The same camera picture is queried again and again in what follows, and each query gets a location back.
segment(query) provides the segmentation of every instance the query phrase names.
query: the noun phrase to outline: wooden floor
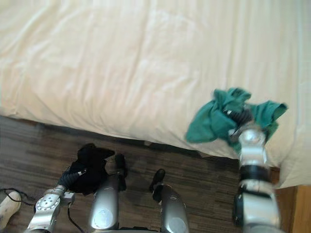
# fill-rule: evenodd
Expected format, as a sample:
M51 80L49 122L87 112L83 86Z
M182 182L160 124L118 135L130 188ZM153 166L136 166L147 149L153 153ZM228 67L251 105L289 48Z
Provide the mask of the wooden floor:
M182 195L187 205L190 230L196 233L239 233L231 221L233 197L238 184L238 161L209 157L169 146L106 137L68 128L16 121L0 116L0 187L14 187L40 198L55 186L62 172L76 159L76 151L93 142L126 156L128 189L120 193L120 226L160 227L160 209L148 186L153 174L164 168L165 181ZM86 228L92 195L76 196L72 218ZM22 205L6 231L21 233L33 215ZM55 232L77 233L62 209Z

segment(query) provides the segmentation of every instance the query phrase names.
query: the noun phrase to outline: teal towel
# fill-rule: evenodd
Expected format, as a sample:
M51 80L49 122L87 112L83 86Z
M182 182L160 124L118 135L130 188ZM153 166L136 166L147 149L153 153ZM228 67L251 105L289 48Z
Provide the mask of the teal towel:
M240 113L244 109L245 101L250 98L251 94L241 88L231 88L228 91L216 89L214 99L204 105L194 117L186 133L186 140L191 143L202 143L220 138L239 152L241 149L239 143L231 143L228 135L228 131L236 128L237 124L228 118L223 110ZM272 101L260 105L248 104L248 106L255 122L267 132L267 139L278 127L276 119L287 110L286 104Z

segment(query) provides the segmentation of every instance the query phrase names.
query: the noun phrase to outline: black cable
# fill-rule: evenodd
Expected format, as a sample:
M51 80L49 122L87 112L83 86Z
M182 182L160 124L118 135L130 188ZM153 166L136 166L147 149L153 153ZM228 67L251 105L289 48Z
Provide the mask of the black cable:
M68 204L68 209L67 209L67 214L68 214L68 219L69 219L69 221L70 221L76 228L78 228L79 231L80 231L81 233L85 233L85 232L82 230L82 228L79 227L78 224L76 224L76 223L72 220L72 218L70 217L70 207L71 207L71 202L69 202L69 204Z
M11 198L11 196L6 191L16 191L16 192L18 192L20 194L20 196L21 196L21 200L15 200L15 199ZM32 201L35 201L35 198L30 197L26 193L24 193L22 191L19 191L19 190L15 189L15 188L1 188L0 192L4 192L12 201L21 202L21 203L24 203L24 204L29 205L29 206L34 206L35 205L35 203L29 203L29 202L24 201L22 195L24 195L26 197L26 199L32 200Z

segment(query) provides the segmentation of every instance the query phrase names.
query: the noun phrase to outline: black cloth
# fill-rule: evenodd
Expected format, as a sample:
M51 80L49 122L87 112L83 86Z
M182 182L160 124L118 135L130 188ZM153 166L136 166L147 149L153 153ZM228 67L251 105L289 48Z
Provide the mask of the black cloth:
M80 176L69 187L69 190L84 195L95 192L108 177L105 170L105 159L114 154L113 150L96 147L93 143L84 145L78 150L78 159L71 164L69 173L76 173L84 169L86 169L86 173Z

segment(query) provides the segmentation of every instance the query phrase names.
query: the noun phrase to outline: white object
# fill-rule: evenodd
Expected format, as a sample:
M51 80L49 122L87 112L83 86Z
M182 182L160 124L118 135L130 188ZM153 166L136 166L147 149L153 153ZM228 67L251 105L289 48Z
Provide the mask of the white object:
M184 140L214 89L289 110L268 142L282 187L311 184L303 0L1 1L0 114L236 158Z
M21 200L18 192L13 191L9 193L10 197L14 200ZM0 231L3 230L8 224L11 216L20 209L21 202L12 201L6 197L0 204Z

